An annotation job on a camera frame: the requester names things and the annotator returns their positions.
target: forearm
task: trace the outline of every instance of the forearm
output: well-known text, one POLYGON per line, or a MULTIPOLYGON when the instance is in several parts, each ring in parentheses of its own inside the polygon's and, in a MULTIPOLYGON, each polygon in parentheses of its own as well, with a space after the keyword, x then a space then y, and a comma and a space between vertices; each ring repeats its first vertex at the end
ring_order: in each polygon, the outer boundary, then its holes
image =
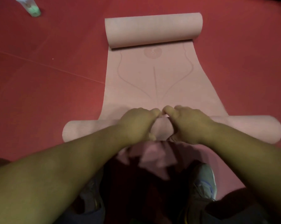
POLYGON ((214 150, 243 183, 281 215, 281 149, 223 124, 205 145, 214 150))
POLYGON ((125 146, 112 126, 0 168, 0 223, 52 223, 125 146))

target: clear bottle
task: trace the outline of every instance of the clear bottle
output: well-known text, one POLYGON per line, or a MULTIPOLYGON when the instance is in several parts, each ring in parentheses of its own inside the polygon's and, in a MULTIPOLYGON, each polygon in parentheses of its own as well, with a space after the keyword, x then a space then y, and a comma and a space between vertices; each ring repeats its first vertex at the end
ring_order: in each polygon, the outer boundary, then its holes
POLYGON ((16 0, 19 2, 26 11, 33 17, 41 15, 41 11, 34 0, 16 0))

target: red floor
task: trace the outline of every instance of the red floor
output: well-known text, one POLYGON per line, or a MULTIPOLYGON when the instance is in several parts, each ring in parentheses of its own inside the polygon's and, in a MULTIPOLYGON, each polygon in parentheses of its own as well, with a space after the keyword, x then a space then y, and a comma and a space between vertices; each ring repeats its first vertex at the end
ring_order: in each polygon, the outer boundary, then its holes
POLYGON ((68 121, 99 117, 108 17, 201 12, 195 49, 228 113, 281 122, 281 3, 35 1, 39 18, 15 0, 0 0, 0 157, 15 160, 62 143, 68 121))

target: curved line design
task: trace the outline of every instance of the curved line design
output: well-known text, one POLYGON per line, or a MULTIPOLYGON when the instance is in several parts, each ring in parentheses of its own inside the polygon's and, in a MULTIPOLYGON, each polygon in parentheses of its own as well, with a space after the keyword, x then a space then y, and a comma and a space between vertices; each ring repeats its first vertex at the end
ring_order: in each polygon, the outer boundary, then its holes
POLYGON ((188 57, 186 56, 186 49, 185 49, 185 47, 184 47, 184 43, 182 44, 182 46, 183 46, 183 49, 184 49, 184 51, 185 51, 185 53, 184 53, 184 56, 185 56, 185 58, 188 60, 188 62, 191 64, 191 70, 189 71, 189 73, 187 74, 187 75, 185 75, 185 76, 183 76, 181 79, 179 79, 178 81, 176 81, 173 85, 171 85, 171 87, 165 92, 165 94, 163 95, 163 97, 161 98, 161 101, 163 100, 163 98, 165 97, 165 95, 168 93, 168 91, 174 86, 174 85, 176 85, 178 82, 180 82, 180 81, 182 81, 183 79, 185 79, 187 76, 189 76, 192 72, 193 72, 193 69, 194 69, 194 66, 193 66, 193 63, 190 61, 190 59, 188 59, 188 57))
POLYGON ((117 74, 118 74, 118 76, 120 77, 120 79, 122 79, 124 82, 128 83, 129 85, 135 87, 136 89, 139 89, 139 90, 142 91, 144 94, 146 94, 151 100, 153 100, 153 99, 150 97, 150 95, 147 94, 145 91, 143 91, 141 88, 139 88, 139 87, 137 87, 137 86, 131 84, 130 82, 128 82, 128 81, 126 81, 125 79, 122 78, 122 76, 121 76, 120 73, 119 73, 119 67, 120 67, 121 62, 122 62, 122 53, 121 53, 121 52, 120 52, 120 55, 121 55, 121 59, 120 59, 120 62, 119 62, 118 68, 117 68, 117 74))

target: bare skin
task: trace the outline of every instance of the bare skin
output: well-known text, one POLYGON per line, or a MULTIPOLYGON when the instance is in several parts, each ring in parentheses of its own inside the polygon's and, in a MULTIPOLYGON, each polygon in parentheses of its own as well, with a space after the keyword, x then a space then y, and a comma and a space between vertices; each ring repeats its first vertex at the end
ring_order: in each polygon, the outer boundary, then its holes
MULTIPOLYGON (((213 149, 257 196, 281 216, 281 150, 213 122, 199 110, 166 106, 173 141, 213 149)), ((118 151, 154 140, 160 110, 131 109, 114 126, 0 167, 0 223, 51 224, 118 151)))

